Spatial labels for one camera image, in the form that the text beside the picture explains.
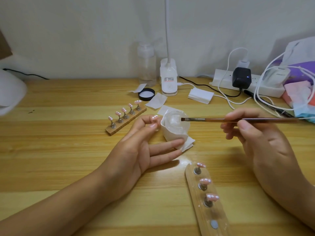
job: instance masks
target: black pen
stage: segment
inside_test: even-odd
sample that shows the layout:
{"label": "black pen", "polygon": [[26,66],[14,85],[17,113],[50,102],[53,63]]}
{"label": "black pen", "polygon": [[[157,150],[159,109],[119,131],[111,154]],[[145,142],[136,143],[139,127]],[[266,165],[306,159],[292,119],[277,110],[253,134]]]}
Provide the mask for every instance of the black pen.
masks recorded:
{"label": "black pen", "polygon": [[[254,98],[254,94],[251,92],[251,91],[248,91],[248,90],[244,90],[244,93],[247,94],[248,96],[250,96],[251,98]],[[275,110],[277,113],[281,114],[282,116],[285,116],[287,118],[295,118],[295,116],[292,116],[291,114],[289,114],[288,112],[282,110],[282,109],[277,109],[277,108],[274,108],[274,107],[271,107],[267,104],[265,104],[266,106],[270,107],[271,109]]]}

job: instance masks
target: hand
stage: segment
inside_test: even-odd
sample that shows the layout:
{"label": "hand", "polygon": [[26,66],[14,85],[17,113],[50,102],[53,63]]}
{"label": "hand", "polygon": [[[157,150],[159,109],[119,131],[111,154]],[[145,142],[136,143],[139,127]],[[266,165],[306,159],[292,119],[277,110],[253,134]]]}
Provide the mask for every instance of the hand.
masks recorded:
{"label": "hand", "polygon": [[[258,108],[238,108],[225,119],[260,117],[269,116]],[[221,128],[226,139],[238,137],[262,188],[279,204],[295,205],[308,197],[311,184],[302,174],[288,139],[275,124],[251,125],[240,120],[237,124],[222,123]]]}
{"label": "hand", "polygon": [[150,138],[161,124],[160,118],[153,120],[152,117],[138,117],[97,169],[110,181],[106,184],[111,192],[111,202],[128,193],[146,169],[174,160],[182,153],[181,150],[165,152],[183,145],[183,139],[149,145]]}

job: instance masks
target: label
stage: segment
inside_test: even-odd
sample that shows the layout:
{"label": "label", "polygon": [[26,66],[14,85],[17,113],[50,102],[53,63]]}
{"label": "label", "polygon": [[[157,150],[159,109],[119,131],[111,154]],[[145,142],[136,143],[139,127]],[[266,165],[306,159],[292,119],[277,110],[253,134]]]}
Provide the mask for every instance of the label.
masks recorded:
{"label": "label", "polygon": [[174,81],[174,77],[164,78],[164,82]]}

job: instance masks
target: black cable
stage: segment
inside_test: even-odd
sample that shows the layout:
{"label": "black cable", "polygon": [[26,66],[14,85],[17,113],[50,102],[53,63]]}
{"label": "black cable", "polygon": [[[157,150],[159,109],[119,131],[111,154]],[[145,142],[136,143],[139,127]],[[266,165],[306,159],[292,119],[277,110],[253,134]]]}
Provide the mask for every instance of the black cable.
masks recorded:
{"label": "black cable", "polygon": [[17,73],[20,73],[20,74],[23,74],[23,75],[34,75],[34,76],[40,77],[40,78],[42,78],[42,79],[49,80],[49,79],[47,79],[47,78],[45,78],[45,77],[43,77],[43,76],[40,76],[40,75],[26,74],[26,73],[23,73],[23,72],[21,72],[21,71],[17,71],[17,70],[13,70],[13,69],[3,69],[3,70],[5,70],[5,71],[9,70],[9,71],[17,72]]}
{"label": "black cable", "polygon": [[[181,77],[181,76],[179,76],[179,77],[182,78],[182,79],[184,79],[184,80],[186,80],[186,81],[188,81],[188,82],[191,82],[191,83],[193,83],[193,84],[195,84],[195,85],[197,85],[197,86],[207,86],[207,87],[211,88],[212,90],[214,90],[214,91],[216,91],[216,92],[218,92],[218,93],[221,93],[219,90],[214,89],[214,88],[211,87],[210,85],[207,85],[207,84],[196,84],[196,83],[194,83],[193,81],[191,81],[191,80],[189,80],[189,79],[185,79],[184,77]],[[226,95],[227,97],[230,97],[230,98],[236,98],[236,97],[240,96],[241,93],[242,93],[242,89],[239,90],[239,93],[238,93],[238,95],[236,95],[236,96],[231,96],[231,95],[227,95],[227,94],[225,94],[225,95]]]}

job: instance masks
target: pink nail tip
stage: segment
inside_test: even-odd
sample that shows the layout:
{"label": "pink nail tip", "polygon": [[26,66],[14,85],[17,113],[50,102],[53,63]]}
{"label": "pink nail tip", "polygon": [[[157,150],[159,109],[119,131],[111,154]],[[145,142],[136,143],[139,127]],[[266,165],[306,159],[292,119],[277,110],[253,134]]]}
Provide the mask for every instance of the pink nail tip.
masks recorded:
{"label": "pink nail tip", "polygon": [[211,183],[211,180],[207,178],[202,178],[200,179],[200,183],[203,185],[209,185]]}
{"label": "pink nail tip", "polygon": [[202,164],[202,163],[197,163],[197,166],[202,167],[202,168],[205,168],[205,167],[206,167],[206,165],[205,165],[205,164]]}
{"label": "pink nail tip", "polygon": [[216,194],[207,194],[207,199],[209,201],[217,201],[219,199],[219,196],[217,196]]}

